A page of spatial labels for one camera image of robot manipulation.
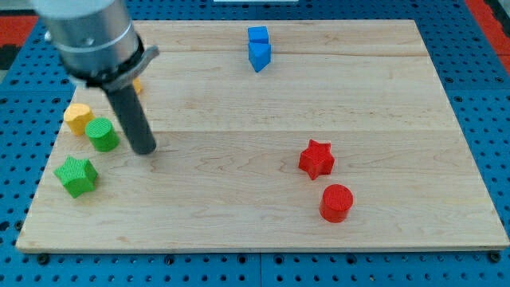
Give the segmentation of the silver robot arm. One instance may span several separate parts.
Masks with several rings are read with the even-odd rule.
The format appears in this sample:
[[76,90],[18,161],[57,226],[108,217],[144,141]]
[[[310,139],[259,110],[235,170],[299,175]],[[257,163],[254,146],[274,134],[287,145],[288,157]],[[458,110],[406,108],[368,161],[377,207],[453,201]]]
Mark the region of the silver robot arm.
[[73,81],[114,92],[159,55],[146,48],[123,0],[31,0]]

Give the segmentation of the yellow block behind arm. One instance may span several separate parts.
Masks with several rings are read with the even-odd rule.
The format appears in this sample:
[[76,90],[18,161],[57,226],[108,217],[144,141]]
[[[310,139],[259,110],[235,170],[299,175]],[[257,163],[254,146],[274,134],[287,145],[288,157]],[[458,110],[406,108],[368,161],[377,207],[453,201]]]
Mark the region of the yellow block behind arm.
[[132,81],[134,90],[137,95],[139,95],[143,91],[143,85],[141,83],[141,80],[137,77]]

